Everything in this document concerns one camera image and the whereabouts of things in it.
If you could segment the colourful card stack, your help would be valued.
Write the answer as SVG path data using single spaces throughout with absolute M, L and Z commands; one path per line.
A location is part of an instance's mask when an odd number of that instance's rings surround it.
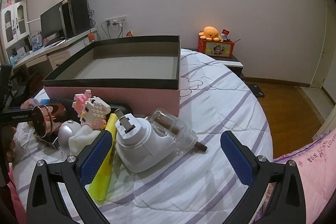
M 41 103 L 37 99 L 29 98 L 21 104 L 20 109 L 31 109 L 39 105 L 41 105 Z

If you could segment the blue case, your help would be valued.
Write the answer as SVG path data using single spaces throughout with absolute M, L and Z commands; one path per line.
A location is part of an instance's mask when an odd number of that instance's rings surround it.
M 54 104 L 57 103 L 56 100 L 51 100 L 51 99 L 42 99 L 40 101 L 41 105 L 49 105 L 49 104 Z

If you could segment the small dark box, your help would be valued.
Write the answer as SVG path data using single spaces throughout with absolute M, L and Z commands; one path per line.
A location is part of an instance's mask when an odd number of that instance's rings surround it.
M 33 133 L 35 139 L 47 147 L 50 147 L 54 150 L 59 150 L 60 145 L 59 145 L 59 140 L 58 140 L 58 135 L 55 133 L 52 133 L 51 135 L 45 136 L 45 137 L 40 137 L 36 132 Z

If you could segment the yellow highlighter pen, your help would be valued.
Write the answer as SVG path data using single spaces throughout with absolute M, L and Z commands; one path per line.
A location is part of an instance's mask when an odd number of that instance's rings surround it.
M 89 185 L 88 193 L 94 200 L 103 201 L 106 198 L 106 194 L 108 192 L 108 187 L 110 183 L 110 177 L 112 174 L 112 164 L 114 161 L 115 155 L 115 145 L 116 145 L 116 122 L 118 118 L 116 114 L 111 114 L 105 129 L 110 132 L 112 136 L 112 146 L 108 151 L 100 169 L 98 170 L 95 178 L 93 179 L 92 183 Z

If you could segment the silver dome bell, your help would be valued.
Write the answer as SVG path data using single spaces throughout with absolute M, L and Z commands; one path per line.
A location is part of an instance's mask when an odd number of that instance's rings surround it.
M 69 138 L 74 136 L 80 129 L 81 125 L 73 120 L 68 120 L 60 126 L 58 131 L 58 142 L 63 152 L 70 152 L 68 144 Z

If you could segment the white plush toy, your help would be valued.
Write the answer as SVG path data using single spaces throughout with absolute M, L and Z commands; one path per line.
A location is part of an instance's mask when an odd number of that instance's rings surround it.
M 81 129 L 68 140 L 70 155 L 77 156 L 86 145 L 92 144 L 100 133 L 100 130 L 93 130 L 89 125 L 82 126 Z

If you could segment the pink white block figure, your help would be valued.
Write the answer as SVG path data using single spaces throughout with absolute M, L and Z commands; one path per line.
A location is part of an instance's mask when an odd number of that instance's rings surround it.
M 75 94 L 72 108 L 77 112 L 82 126 L 88 125 L 93 130 L 101 130 L 106 126 L 106 116 L 111 107 L 101 98 L 92 96 L 91 90 L 82 94 Z

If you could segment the white plug-in vaporizer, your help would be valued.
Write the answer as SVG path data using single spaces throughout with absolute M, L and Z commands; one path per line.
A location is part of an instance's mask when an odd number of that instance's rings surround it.
M 174 138 L 160 135 L 145 118 L 114 112 L 118 118 L 116 150 L 124 165 L 133 173 L 148 170 L 177 149 Z

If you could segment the clear glass bottle with wick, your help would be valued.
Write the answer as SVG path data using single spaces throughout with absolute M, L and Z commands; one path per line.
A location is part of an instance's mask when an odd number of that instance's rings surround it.
M 158 109 L 150 116 L 149 122 L 159 135 L 171 136 L 180 153 L 189 152 L 191 149 L 207 151 L 207 146 L 198 141 L 191 126 L 180 118 Z

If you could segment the pink pillow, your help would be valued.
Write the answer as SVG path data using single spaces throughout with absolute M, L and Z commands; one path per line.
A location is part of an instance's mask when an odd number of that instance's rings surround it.
M 313 143 L 274 159 L 275 163 L 296 162 L 306 205 L 306 223 L 313 223 L 335 191 L 335 130 Z

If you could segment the white desk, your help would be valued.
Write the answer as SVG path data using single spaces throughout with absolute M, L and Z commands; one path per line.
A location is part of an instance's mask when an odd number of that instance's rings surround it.
M 85 39 L 88 37 L 88 35 L 93 32 L 95 33 L 97 30 L 96 28 L 91 28 L 88 31 L 85 31 L 77 36 L 74 36 L 69 39 L 60 40 L 57 43 L 54 43 L 52 45 L 49 45 L 47 47 L 42 47 L 38 49 L 37 51 L 31 52 L 25 57 L 21 57 L 16 64 L 13 66 L 13 71 L 15 69 L 18 69 L 22 65 L 25 65 L 27 68 L 31 67 L 35 64 L 41 63 L 43 61 L 48 60 L 48 55 L 51 55 L 57 51 L 63 50 L 65 48 L 68 48 L 72 46 L 72 44 L 78 43 L 80 40 Z

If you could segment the white striped quilt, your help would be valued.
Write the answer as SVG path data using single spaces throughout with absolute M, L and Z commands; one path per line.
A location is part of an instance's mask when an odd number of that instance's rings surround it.
M 224 155 L 221 133 L 230 130 L 255 155 L 273 158 L 261 105 L 224 64 L 181 51 L 181 120 L 207 146 L 205 153 L 173 153 L 143 173 L 114 158 L 108 194 L 98 207 L 111 223 L 222 223 L 245 193 Z

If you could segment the black computer monitor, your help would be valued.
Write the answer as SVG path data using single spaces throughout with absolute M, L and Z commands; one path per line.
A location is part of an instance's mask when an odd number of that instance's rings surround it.
M 63 38 L 63 25 L 60 15 L 60 7 L 62 2 L 57 3 L 41 15 L 42 39 L 46 39 L 52 35 Z

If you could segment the black floor scale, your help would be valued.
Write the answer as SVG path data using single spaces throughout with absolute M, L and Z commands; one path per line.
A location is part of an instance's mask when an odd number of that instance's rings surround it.
M 263 97 L 265 97 L 264 92 L 259 88 L 258 85 L 256 85 L 256 84 L 248 84 L 247 86 L 249 87 L 249 89 L 251 90 L 251 92 L 254 94 L 254 96 L 256 98 L 263 98 Z

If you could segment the black computer tower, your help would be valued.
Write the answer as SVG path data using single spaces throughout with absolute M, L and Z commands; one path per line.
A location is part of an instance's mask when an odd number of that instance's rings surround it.
M 87 0 L 67 1 L 59 10 L 66 38 L 72 38 L 90 29 Z

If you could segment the pink black storage box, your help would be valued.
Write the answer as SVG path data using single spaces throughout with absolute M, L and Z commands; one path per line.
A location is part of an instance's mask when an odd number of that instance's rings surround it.
M 93 42 L 44 80 L 49 98 L 72 99 L 91 90 L 107 103 L 126 104 L 135 114 L 156 109 L 179 114 L 181 41 L 154 35 Z

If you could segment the red cartoon box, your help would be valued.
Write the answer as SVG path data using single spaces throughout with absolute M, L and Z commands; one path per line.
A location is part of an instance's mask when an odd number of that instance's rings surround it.
M 230 40 L 227 42 L 215 42 L 213 40 L 198 39 L 198 51 L 208 56 L 232 58 L 234 45 L 234 42 Z

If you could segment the orange octopus plush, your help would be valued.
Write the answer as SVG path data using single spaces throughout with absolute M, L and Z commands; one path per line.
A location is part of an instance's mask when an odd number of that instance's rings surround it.
M 207 41 L 220 41 L 219 32 L 216 28 L 212 26 L 206 26 L 202 32 L 198 34 L 199 38 Z

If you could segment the white wall cabinet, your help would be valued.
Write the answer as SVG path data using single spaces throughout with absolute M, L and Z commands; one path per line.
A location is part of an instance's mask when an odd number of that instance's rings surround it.
M 26 38 L 30 34 L 27 3 L 17 2 L 1 10 L 2 36 L 7 50 L 16 42 Z

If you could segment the wall power socket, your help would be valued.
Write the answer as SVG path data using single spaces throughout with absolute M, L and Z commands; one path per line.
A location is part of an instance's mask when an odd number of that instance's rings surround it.
M 107 18 L 106 19 L 107 22 L 110 22 L 110 24 L 116 26 L 116 25 L 124 25 L 127 21 L 127 16 L 118 16 L 118 17 L 114 17 L 114 18 Z

